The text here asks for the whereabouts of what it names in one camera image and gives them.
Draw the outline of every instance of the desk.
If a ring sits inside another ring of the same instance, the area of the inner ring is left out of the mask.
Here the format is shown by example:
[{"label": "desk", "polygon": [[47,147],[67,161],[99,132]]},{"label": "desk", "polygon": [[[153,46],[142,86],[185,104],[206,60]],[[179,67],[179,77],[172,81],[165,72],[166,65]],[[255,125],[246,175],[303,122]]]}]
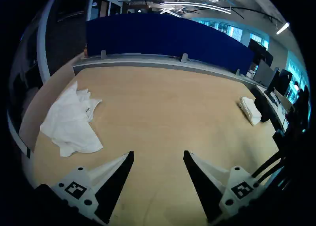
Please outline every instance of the desk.
[{"label": "desk", "polygon": [[55,184],[76,166],[93,169],[133,150],[135,161],[112,213],[113,225],[206,226],[183,162],[184,150],[220,167],[254,172],[277,152],[270,121],[252,126],[237,106],[254,99],[240,82],[182,70],[87,68],[70,82],[101,98],[91,127],[104,148],[63,158],[39,133],[37,184]]},{"label": "desk", "polygon": [[264,92],[267,90],[259,85],[256,85],[256,88],[262,93],[262,95],[264,95],[266,97],[266,99],[268,100],[268,103],[270,105],[270,107],[273,109],[275,115],[277,116],[277,120],[280,123],[280,125],[283,125],[282,131],[285,132],[286,129],[288,128],[288,122],[287,120],[285,120],[285,115],[282,112],[282,107],[281,107],[281,103],[278,103],[278,105],[274,104],[269,97],[267,96],[267,94],[265,94]]}]

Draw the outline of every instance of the white towel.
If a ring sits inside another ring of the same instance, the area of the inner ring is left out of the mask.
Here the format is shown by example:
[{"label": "white towel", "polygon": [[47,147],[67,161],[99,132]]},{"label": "white towel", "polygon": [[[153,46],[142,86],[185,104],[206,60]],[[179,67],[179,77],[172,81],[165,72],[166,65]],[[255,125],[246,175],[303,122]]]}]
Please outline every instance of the white towel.
[{"label": "white towel", "polygon": [[51,106],[40,130],[60,147],[60,156],[74,152],[93,153],[103,148],[89,125],[102,101],[90,99],[87,89],[77,91],[77,81]]},{"label": "white towel", "polygon": [[261,113],[256,108],[252,99],[240,97],[240,108],[253,126],[261,121]]}]

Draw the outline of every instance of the blue divider panel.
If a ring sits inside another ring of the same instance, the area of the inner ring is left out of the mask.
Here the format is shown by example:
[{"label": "blue divider panel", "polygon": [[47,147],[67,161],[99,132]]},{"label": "blue divider panel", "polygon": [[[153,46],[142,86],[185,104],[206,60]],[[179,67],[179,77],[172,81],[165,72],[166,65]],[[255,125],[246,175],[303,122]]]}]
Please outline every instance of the blue divider panel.
[{"label": "blue divider panel", "polygon": [[188,58],[246,75],[254,53],[226,34],[172,15],[124,14],[87,21],[88,55],[142,53]]}]

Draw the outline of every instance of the computer monitor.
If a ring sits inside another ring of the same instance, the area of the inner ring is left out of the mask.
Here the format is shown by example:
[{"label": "computer monitor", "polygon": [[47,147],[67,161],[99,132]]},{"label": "computer monitor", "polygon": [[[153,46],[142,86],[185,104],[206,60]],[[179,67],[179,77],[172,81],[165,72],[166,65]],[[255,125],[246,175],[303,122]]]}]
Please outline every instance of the computer monitor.
[{"label": "computer monitor", "polygon": [[279,83],[278,87],[275,87],[275,89],[285,96],[288,92],[288,88],[290,85],[292,79],[292,73],[287,70],[282,70],[279,75]]},{"label": "computer monitor", "polygon": [[287,70],[277,71],[269,84],[267,91],[273,92],[274,88],[283,96],[286,95],[290,81],[292,79],[292,73]]},{"label": "computer monitor", "polygon": [[280,75],[280,72],[277,70],[277,71],[275,72],[274,77],[272,78],[271,83],[269,84],[269,86],[268,86],[268,88],[267,88],[267,91],[273,92],[273,91],[274,91],[274,88],[276,88],[276,87],[278,86],[279,75]]}]

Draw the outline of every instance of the window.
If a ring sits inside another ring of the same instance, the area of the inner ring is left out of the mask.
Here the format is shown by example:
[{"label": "window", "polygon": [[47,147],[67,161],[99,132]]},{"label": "window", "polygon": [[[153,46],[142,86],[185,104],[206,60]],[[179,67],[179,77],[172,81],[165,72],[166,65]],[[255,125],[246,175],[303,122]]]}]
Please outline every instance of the window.
[{"label": "window", "polygon": [[306,78],[303,76],[301,69],[292,60],[290,60],[289,62],[288,71],[291,72],[293,76],[290,81],[290,92],[287,98],[291,103],[294,103],[297,95],[297,91],[294,88],[294,83],[295,81],[297,81],[300,89],[304,90],[306,85]]},{"label": "window", "polygon": [[227,24],[215,23],[205,20],[197,20],[197,22],[215,28],[216,30],[221,31],[223,33],[226,33],[229,37],[232,37],[233,39],[236,39],[239,42],[241,41],[241,36],[243,34],[242,29]]},{"label": "window", "polygon": [[218,30],[218,31],[221,31],[221,32],[224,32],[224,33],[227,33],[228,25],[220,24],[220,23],[219,23],[217,30]]},{"label": "window", "polygon": [[243,31],[241,29],[230,26],[230,31],[228,35],[231,36],[233,39],[236,39],[240,42],[242,34]]},{"label": "window", "polygon": [[264,46],[266,48],[266,50],[268,50],[269,47],[269,42],[257,35],[254,34],[250,34],[250,38],[255,40],[256,42],[258,42],[261,46]]}]

